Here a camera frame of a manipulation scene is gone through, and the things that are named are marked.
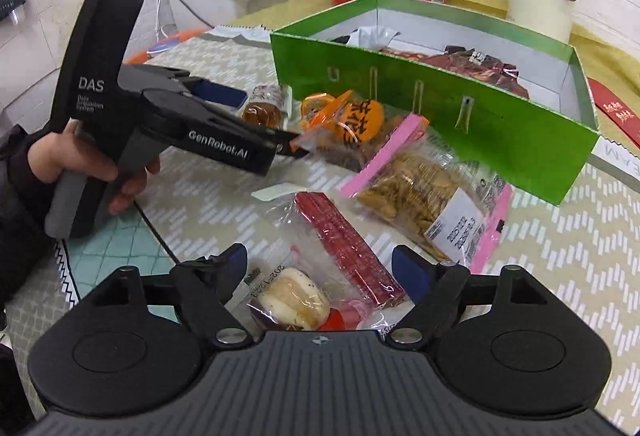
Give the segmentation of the person left hand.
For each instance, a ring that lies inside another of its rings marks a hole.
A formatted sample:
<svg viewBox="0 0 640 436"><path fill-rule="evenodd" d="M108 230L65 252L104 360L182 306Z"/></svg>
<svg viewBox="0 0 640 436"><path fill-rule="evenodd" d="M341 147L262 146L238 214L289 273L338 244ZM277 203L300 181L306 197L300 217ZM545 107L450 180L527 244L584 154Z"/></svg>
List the person left hand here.
<svg viewBox="0 0 640 436"><path fill-rule="evenodd" d="M62 133L48 133L38 139L27 152L27 161L35 177L43 184L52 184L64 171L75 171L103 182L114 182L118 176L116 164L76 133L80 123L70 120ZM149 175L160 172L160 159L154 158L143 170L122 184L111 200L111 215L122 213L134 203L148 183Z"/></svg>

